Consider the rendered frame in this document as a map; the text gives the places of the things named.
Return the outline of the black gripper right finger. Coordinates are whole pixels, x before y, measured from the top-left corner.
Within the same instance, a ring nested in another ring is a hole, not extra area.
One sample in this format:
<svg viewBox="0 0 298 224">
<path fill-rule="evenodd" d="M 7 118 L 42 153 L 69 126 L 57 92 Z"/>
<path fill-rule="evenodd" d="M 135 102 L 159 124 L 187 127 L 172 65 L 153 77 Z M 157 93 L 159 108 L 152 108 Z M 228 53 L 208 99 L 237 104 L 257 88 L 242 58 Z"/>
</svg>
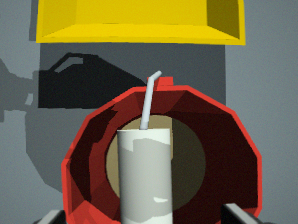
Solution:
<svg viewBox="0 0 298 224">
<path fill-rule="evenodd" d="M 252 218 L 251 218 L 252 217 Z M 263 223 L 252 213 L 244 212 L 235 203 L 221 205 L 221 224 L 274 224 Z"/>
</svg>

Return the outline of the yellow tray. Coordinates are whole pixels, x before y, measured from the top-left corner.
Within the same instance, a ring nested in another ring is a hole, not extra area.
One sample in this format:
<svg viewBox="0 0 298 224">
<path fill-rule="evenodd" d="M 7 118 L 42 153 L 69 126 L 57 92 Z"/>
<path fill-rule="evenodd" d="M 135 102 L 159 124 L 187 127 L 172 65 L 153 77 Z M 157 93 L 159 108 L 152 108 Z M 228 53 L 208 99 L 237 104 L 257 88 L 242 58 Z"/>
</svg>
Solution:
<svg viewBox="0 0 298 224">
<path fill-rule="evenodd" d="M 39 0 L 36 43 L 245 45 L 243 0 Z"/>
</svg>

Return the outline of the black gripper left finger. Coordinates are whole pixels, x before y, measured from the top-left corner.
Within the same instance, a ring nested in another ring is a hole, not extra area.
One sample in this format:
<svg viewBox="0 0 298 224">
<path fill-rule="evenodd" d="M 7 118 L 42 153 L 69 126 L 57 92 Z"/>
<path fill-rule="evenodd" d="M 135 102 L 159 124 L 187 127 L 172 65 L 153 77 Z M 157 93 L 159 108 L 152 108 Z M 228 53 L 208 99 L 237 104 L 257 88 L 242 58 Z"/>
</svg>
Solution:
<svg viewBox="0 0 298 224">
<path fill-rule="evenodd" d="M 65 210 L 51 210 L 43 219 L 33 224 L 66 224 L 66 212 Z"/>
</svg>

